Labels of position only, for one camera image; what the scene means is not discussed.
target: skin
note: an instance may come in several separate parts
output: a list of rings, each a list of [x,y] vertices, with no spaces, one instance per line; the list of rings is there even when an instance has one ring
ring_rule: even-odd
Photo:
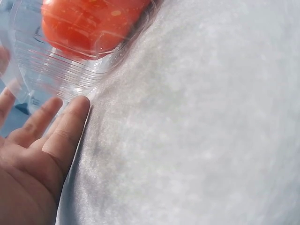
[[[8,52],[0,47],[0,75]],[[4,89],[0,94],[0,126],[14,105],[15,97]],[[0,137],[0,224],[52,225],[55,223],[61,190],[83,132],[90,102],[74,99],[42,137],[62,106],[49,99],[20,129]]]

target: plastic packaging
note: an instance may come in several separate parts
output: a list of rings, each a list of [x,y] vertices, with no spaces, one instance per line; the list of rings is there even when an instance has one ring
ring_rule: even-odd
[[[89,95],[151,24],[154,0],[0,0],[1,79],[32,113],[49,97]]]

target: plastic clamshell package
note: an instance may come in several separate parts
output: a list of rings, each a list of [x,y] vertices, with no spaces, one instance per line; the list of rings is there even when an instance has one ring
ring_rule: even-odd
[[[157,0],[0,1],[1,79],[20,102],[88,95],[126,59],[158,11]]]

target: tomato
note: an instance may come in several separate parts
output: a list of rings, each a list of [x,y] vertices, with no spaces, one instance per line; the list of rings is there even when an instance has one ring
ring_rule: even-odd
[[[116,48],[151,0],[44,0],[47,41],[72,59],[96,60]]]

